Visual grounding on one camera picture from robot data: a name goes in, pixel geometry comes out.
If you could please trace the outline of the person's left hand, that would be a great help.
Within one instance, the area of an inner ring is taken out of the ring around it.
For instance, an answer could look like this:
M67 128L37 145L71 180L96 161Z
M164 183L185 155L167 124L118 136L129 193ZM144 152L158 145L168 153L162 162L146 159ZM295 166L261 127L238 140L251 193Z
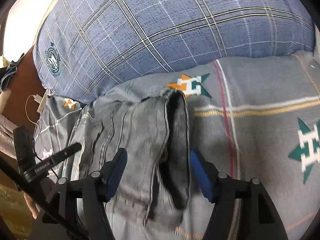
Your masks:
M55 183L49 177L43 177L42 180L32 182L31 185L35 191L34 195L36 198L46 200L54 188ZM23 196L33 219L36 219L41 211L41 207L38 205L37 200L35 200L34 197L29 196L26 192L23 192Z

